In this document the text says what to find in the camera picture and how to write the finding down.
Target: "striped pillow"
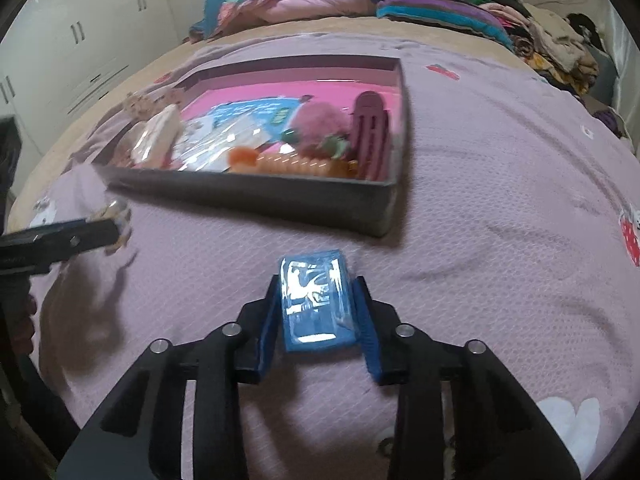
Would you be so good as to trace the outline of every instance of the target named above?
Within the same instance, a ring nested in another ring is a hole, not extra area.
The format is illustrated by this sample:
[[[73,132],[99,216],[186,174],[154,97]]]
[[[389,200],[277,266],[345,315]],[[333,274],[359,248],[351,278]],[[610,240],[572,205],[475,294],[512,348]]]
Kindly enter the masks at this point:
[[[513,52],[513,43],[498,19],[462,0],[383,0],[376,15],[475,34],[497,41]]]

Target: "cabinet handle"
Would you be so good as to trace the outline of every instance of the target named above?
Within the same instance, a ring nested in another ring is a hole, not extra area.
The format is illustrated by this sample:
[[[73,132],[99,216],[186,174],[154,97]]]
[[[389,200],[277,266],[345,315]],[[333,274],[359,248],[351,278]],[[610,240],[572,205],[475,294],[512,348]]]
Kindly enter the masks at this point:
[[[4,85],[0,83],[0,90],[2,90],[2,97],[4,97],[4,104],[9,104],[9,99],[6,97],[6,92],[4,91]]]
[[[11,80],[9,79],[9,76],[6,76],[5,79],[6,79],[6,85],[9,87],[9,92],[11,92],[11,96],[15,97],[14,86],[11,84]]]

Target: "beige blanket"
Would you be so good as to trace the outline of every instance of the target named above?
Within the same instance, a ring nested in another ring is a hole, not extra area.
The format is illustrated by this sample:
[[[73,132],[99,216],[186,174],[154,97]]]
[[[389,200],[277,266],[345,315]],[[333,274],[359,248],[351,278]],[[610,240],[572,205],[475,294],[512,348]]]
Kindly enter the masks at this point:
[[[164,56],[159,57],[111,90],[62,133],[58,142],[45,154],[39,165],[31,173],[24,189],[17,197],[9,215],[8,230],[12,232],[27,227],[33,218],[33,204],[46,193],[50,184],[62,174],[69,156],[84,144],[94,125],[110,108],[122,102],[128,92],[135,92],[149,86],[155,79],[170,72],[174,67],[189,59],[197,50],[211,43],[228,44],[250,38],[309,32],[351,32],[403,38],[439,46],[468,56],[490,58],[507,66],[530,70],[526,64],[506,48],[493,41],[444,28],[392,22],[373,17],[324,18],[308,22],[280,23],[245,30],[207,43],[182,44],[167,52]]]

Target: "white wardrobe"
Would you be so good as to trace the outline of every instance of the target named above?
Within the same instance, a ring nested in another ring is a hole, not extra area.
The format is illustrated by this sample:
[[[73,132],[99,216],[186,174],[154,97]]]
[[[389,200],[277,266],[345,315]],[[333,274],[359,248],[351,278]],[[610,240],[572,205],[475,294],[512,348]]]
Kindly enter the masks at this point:
[[[0,43],[0,114],[23,142],[12,191],[84,111],[178,44],[167,0],[28,0]]]

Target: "orange toy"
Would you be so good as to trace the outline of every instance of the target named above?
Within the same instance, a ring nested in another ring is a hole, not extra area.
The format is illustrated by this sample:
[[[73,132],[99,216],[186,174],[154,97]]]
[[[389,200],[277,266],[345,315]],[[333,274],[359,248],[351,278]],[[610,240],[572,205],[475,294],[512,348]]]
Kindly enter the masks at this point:
[[[310,158],[296,153],[259,153],[251,148],[231,148],[228,153],[231,171],[235,173],[295,174],[354,178],[352,165],[346,160]]]

